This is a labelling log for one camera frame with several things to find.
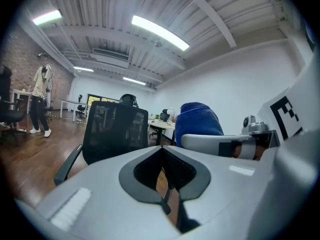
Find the ceiling light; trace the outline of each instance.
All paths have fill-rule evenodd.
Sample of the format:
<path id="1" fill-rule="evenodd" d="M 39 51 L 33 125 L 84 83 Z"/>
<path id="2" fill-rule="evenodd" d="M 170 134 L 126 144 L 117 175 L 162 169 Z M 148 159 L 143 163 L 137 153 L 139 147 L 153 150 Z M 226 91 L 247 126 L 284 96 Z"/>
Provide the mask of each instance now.
<path id="1" fill-rule="evenodd" d="M 189 47 L 189 45 L 185 41 L 181 40 L 175 34 L 145 18 L 141 18 L 139 16 L 134 15 L 131 23 L 133 25 L 149 30 L 150 32 L 155 33 L 158 36 L 168 40 L 170 43 L 179 47 L 182 51 Z"/>
<path id="2" fill-rule="evenodd" d="M 43 14 L 39 17 L 34 18 L 32 21 L 34 22 L 34 24 L 36 25 L 40 25 L 42 23 L 54 20 L 54 19 L 58 19 L 61 18 L 61 13 L 58 10 L 54 10 L 51 12 L 48 12 L 46 14 Z"/>
<path id="3" fill-rule="evenodd" d="M 90 68 L 84 68 L 84 67 L 78 67 L 78 66 L 74 66 L 73 67 L 75 70 L 84 70 L 84 71 L 90 71 L 90 72 L 94 72 L 92 69 Z"/>
<path id="4" fill-rule="evenodd" d="M 127 80 L 127 81 L 130 81 L 130 82 L 134 82 L 134 83 L 136 83 L 136 84 L 143 85 L 143 86 L 146 85 L 145 82 L 140 82 L 140 81 L 137 81 L 137 80 L 134 80 L 134 79 L 131 79 L 131 78 L 126 78 L 126 77 L 124 77 L 123 80 Z"/>

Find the blue towel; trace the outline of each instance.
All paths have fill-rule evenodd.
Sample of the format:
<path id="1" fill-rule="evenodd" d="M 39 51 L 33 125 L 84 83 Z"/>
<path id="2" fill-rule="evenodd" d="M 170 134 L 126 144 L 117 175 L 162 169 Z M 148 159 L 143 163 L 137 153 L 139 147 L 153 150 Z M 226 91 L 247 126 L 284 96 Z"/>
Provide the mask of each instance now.
<path id="1" fill-rule="evenodd" d="M 224 135 L 215 112 L 205 104 L 190 102 L 183 104 L 181 114 L 175 123 L 175 138 L 181 147 L 181 137 L 185 134 Z"/>

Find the table leg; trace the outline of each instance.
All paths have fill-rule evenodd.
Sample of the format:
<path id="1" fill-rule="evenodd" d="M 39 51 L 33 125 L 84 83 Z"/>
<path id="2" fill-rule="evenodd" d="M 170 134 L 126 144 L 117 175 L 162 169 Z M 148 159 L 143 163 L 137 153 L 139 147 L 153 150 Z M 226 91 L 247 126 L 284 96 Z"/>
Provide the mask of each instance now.
<path id="1" fill-rule="evenodd" d="M 107 111 L 104 111 L 103 128 L 106 127 Z"/>
<path id="2" fill-rule="evenodd" d="M 161 138 L 162 138 L 162 128 L 159 127 L 158 129 L 158 137 L 156 138 L 156 146 L 159 146 L 161 144 Z"/>
<path id="3" fill-rule="evenodd" d="M 17 93 L 17 94 L 16 94 L 16 98 L 17 98 L 17 99 L 20 99 L 20 93 Z"/>
<path id="4" fill-rule="evenodd" d="M 27 105 L 26 105 L 26 113 L 27 113 L 27 114 L 29 114 L 30 99 L 31 99 L 31 95 L 28 96 L 28 103 L 27 103 Z"/>
<path id="5" fill-rule="evenodd" d="M 62 107 L 63 107 L 64 102 L 61 100 L 61 108 L 60 108 L 60 118 L 62 118 Z"/>
<path id="6" fill-rule="evenodd" d="M 76 109 L 75 109 L 76 104 L 73 104 L 73 118 L 72 118 L 72 122 L 75 121 L 76 119 Z"/>
<path id="7" fill-rule="evenodd" d="M 84 106 L 84 118 L 87 117 L 87 105 Z"/>
<path id="8" fill-rule="evenodd" d="M 170 145 L 171 145 L 171 146 L 174 146 L 174 145 L 175 145 L 175 130 L 173 130 L 173 134 L 172 134 L 172 139 L 171 139 Z"/>

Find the brick wall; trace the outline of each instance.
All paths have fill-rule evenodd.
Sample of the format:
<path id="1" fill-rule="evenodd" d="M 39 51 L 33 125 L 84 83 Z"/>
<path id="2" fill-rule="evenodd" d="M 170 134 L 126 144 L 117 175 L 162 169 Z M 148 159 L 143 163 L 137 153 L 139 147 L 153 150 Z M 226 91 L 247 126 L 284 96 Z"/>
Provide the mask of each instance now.
<path id="1" fill-rule="evenodd" d="M 12 70 L 11 90 L 27 90 L 31 84 L 33 87 L 33 79 L 40 67 L 37 55 L 44 50 L 19 25 L 12 27 L 2 48 L 1 63 Z M 50 56 L 48 62 L 53 73 L 51 105 L 59 109 L 61 99 L 69 95 L 73 75 Z"/>

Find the white sneaker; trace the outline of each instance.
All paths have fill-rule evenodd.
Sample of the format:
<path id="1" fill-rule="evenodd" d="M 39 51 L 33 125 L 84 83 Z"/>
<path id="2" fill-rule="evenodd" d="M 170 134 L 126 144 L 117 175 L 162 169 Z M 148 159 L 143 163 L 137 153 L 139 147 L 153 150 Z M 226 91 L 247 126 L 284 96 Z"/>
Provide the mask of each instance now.
<path id="1" fill-rule="evenodd" d="M 49 137 L 50 136 L 50 134 L 51 134 L 51 130 L 49 129 L 49 130 L 45 130 L 44 131 L 44 137 Z"/>
<path id="2" fill-rule="evenodd" d="M 31 134 L 36 134 L 36 133 L 40 133 L 41 132 L 41 130 L 40 130 L 40 128 L 38 129 L 38 130 L 36 130 L 34 127 L 30 130 L 30 133 Z"/>

